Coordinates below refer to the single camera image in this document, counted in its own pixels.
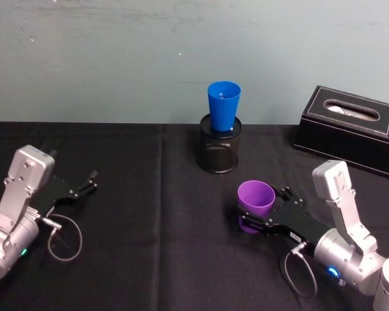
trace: light blue wall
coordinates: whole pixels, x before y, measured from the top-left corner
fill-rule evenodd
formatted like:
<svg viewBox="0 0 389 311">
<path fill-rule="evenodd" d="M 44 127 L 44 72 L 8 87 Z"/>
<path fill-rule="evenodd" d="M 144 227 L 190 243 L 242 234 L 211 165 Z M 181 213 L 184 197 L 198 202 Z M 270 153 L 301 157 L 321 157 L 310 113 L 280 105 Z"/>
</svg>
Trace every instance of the light blue wall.
<svg viewBox="0 0 389 311">
<path fill-rule="evenodd" d="M 389 102 L 389 0 L 0 0 L 0 120 L 298 123 L 317 84 Z"/>
</svg>

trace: black tablecloth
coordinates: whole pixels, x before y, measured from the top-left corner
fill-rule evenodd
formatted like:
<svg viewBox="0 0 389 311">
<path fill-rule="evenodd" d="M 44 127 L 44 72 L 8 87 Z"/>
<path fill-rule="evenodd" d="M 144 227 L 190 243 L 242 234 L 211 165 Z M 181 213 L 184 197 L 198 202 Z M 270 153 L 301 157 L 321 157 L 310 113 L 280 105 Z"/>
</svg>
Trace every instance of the black tablecloth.
<svg viewBox="0 0 389 311">
<path fill-rule="evenodd" d="M 278 270 L 291 244 L 239 231 L 237 187 L 248 179 L 290 186 L 332 225 L 311 171 L 325 161 L 291 147 L 295 126 L 244 126 L 239 165 L 227 174 L 196 164 L 196 125 L 0 123 L 0 199 L 16 149 L 56 149 L 55 172 L 98 191 L 73 214 L 84 234 L 74 262 L 52 259 L 48 231 L 0 281 L 0 310 L 373 310 L 313 262 L 319 285 L 297 299 Z M 350 168 L 359 214 L 389 256 L 389 179 Z M 309 276 L 292 261 L 295 278 Z"/>
</svg>

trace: mesh cylinder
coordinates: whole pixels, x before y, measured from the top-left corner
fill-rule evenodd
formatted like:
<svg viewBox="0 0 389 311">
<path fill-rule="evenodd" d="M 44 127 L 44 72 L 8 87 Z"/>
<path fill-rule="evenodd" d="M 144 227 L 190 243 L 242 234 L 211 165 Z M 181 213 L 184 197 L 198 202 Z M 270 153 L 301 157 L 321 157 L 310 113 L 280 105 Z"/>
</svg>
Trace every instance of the mesh cylinder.
<svg viewBox="0 0 389 311">
<path fill-rule="evenodd" d="M 200 144 L 197 160 L 210 173 L 227 173 L 238 164 L 238 145 L 241 122 L 235 118 L 233 129 L 218 132 L 212 129 L 210 115 L 200 121 Z"/>
</svg>

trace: black leather tissue box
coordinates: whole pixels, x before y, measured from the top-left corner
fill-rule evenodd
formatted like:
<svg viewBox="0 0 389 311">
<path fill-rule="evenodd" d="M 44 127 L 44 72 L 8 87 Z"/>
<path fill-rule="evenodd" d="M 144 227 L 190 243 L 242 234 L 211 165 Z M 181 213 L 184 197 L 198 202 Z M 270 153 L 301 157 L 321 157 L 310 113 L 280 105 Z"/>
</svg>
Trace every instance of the black leather tissue box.
<svg viewBox="0 0 389 311">
<path fill-rule="evenodd" d="M 318 86 L 294 147 L 389 177 L 389 104 Z"/>
</svg>

